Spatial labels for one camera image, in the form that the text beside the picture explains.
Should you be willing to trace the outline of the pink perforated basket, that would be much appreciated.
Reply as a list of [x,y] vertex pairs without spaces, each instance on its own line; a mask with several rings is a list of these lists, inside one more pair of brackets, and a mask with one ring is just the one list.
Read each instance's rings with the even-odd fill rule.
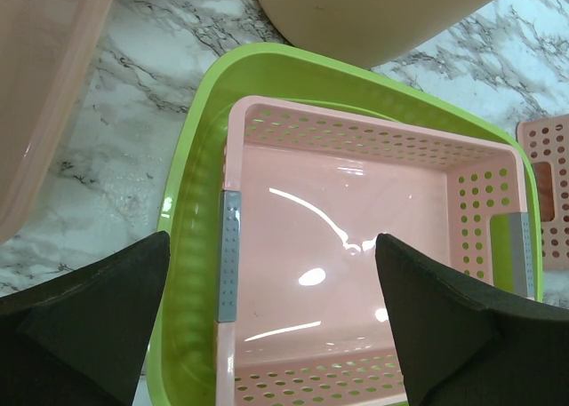
[[517,141],[536,179],[543,268],[568,268],[568,116],[520,123]]
[[224,155],[219,405],[405,403],[375,265],[381,233],[536,294],[513,147],[249,96],[229,112]]

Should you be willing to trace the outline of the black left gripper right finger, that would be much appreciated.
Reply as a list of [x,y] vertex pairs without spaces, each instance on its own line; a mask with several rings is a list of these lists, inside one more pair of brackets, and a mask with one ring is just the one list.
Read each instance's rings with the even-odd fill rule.
[[566,405],[567,310],[494,288],[393,235],[375,260],[411,405]]

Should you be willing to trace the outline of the green plastic tray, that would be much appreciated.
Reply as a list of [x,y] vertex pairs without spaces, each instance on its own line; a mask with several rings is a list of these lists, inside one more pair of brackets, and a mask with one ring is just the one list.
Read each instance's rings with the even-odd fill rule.
[[216,402],[221,192],[228,115],[242,98],[363,115],[496,142],[521,156],[536,294],[543,296],[538,193],[532,166],[506,132],[424,92],[370,71],[281,44],[248,44],[206,72],[170,169],[158,226],[171,259],[146,360],[155,405]]

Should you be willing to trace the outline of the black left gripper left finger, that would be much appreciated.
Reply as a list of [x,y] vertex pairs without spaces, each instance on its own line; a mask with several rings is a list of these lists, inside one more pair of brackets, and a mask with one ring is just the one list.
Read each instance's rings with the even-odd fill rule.
[[1,299],[3,405],[130,405],[170,262],[157,232]]

